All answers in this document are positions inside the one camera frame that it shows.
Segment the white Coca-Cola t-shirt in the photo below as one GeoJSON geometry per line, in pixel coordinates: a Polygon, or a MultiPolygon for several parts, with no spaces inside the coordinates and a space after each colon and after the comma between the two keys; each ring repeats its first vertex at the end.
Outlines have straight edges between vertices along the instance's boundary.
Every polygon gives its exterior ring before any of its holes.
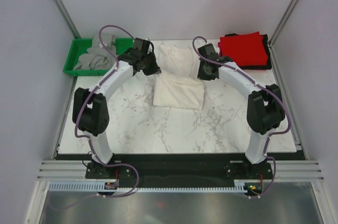
{"type": "Polygon", "coordinates": [[[162,72],[156,77],[153,105],[202,110],[204,84],[198,79],[200,60],[195,52],[191,48],[161,44],[157,62],[162,72]]]}

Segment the green plastic tray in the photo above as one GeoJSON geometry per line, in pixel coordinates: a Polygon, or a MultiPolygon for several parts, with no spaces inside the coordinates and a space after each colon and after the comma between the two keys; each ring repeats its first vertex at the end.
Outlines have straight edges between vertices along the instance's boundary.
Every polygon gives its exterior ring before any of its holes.
{"type": "MultiPolygon", "coordinates": [[[[133,39],[131,38],[117,38],[115,47],[116,54],[121,55],[127,49],[133,46],[133,39]]],[[[103,76],[108,70],[75,70],[74,67],[78,63],[78,59],[81,55],[87,52],[87,49],[92,45],[92,39],[74,39],[70,46],[68,57],[65,61],[63,72],[73,77],[91,77],[91,76],[103,76]]]]}

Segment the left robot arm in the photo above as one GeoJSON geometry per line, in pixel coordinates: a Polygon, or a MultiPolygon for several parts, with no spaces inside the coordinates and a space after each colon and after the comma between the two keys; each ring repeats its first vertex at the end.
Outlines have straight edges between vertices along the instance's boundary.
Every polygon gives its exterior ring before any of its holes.
{"type": "Polygon", "coordinates": [[[119,164],[111,160],[106,129],[109,125],[108,101],[113,94],[136,73],[150,76],[160,74],[154,53],[154,45],[149,40],[136,38],[131,48],[119,55],[116,64],[90,88],[78,88],[74,92],[72,121],[74,133],[89,143],[91,162],[87,165],[88,179],[118,179],[119,164]]]}

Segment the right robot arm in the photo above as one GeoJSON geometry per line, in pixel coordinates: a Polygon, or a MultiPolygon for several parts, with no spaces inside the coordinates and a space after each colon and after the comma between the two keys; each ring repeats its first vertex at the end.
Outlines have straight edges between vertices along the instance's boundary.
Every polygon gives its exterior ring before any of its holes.
{"type": "Polygon", "coordinates": [[[194,50],[200,57],[198,79],[223,80],[247,100],[246,118],[251,135],[242,172],[247,178],[255,178],[266,161],[269,134],[280,126],[286,116],[281,105],[280,88],[276,84],[262,86],[230,58],[220,57],[211,43],[194,50]]]}

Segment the grey t-shirt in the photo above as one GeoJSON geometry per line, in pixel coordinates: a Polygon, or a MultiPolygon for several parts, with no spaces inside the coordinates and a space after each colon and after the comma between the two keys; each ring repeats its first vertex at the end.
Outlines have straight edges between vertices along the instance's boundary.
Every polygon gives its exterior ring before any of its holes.
{"type": "MultiPolygon", "coordinates": [[[[102,33],[101,39],[109,51],[116,53],[116,38],[109,33],[102,33]]],[[[115,59],[104,49],[97,34],[92,39],[92,45],[87,52],[80,55],[74,70],[109,70],[114,64],[115,59]]]]}

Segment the right aluminium frame post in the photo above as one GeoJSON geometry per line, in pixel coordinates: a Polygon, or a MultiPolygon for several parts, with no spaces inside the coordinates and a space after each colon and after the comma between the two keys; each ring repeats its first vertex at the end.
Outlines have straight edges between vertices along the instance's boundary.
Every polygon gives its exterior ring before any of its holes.
{"type": "Polygon", "coordinates": [[[290,3],[288,4],[281,20],[279,21],[273,35],[271,36],[271,38],[269,40],[270,45],[273,45],[277,41],[277,38],[279,37],[281,31],[283,30],[284,26],[286,25],[288,19],[290,18],[291,14],[294,11],[298,2],[299,2],[299,0],[291,0],[290,3]]]}

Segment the aluminium frame post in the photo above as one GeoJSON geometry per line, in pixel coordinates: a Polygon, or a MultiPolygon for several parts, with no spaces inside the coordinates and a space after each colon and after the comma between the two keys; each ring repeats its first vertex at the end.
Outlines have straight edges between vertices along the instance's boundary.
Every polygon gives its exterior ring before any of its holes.
{"type": "Polygon", "coordinates": [[[288,19],[290,18],[291,14],[294,11],[298,2],[299,2],[299,0],[291,0],[290,3],[288,4],[281,20],[279,21],[273,35],[271,36],[271,38],[269,40],[270,45],[273,45],[277,41],[277,38],[279,37],[281,31],[283,30],[284,26],[286,25],[288,19]]]}
{"type": "Polygon", "coordinates": [[[56,5],[56,7],[58,8],[62,18],[64,19],[66,25],[68,26],[69,30],[71,31],[73,37],[75,39],[81,38],[81,36],[80,36],[73,20],[71,19],[71,16],[68,13],[63,1],[62,0],[53,0],[53,2],[56,5]]]}

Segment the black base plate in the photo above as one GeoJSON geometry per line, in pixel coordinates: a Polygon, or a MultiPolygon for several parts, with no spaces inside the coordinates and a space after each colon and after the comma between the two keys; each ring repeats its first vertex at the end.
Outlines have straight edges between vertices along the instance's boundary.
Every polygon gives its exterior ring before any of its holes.
{"type": "Polygon", "coordinates": [[[116,154],[110,167],[91,161],[86,178],[117,179],[121,188],[224,188],[235,180],[268,181],[267,161],[251,164],[244,154],[116,154]]]}

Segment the left aluminium frame post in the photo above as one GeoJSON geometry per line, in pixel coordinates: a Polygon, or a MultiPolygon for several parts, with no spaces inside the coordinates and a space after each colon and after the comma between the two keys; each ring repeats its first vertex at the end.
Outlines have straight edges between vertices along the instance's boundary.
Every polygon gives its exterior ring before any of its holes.
{"type": "Polygon", "coordinates": [[[62,0],[53,0],[53,2],[56,5],[56,7],[58,8],[62,18],[64,19],[66,25],[68,26],[69,30],[71,31],[73,37],[75,39],[81,38],[81,36],[80,36],[73,20],[71,19],[71,16],[68,13],[63,1],[62,0]]]}

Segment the front aluminium rail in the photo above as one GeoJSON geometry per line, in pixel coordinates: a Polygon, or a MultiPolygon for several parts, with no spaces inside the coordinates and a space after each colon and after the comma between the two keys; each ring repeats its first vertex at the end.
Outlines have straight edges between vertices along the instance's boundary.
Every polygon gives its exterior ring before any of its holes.
{"type": "MultiPolygon", "coordinates": [[[[38,181],[86,181],[86,167],[81,161],[43,161],[38,181]]],[[[277,161],[276,182],[317,182],[324,180],[316,161],[277,161]]]]}

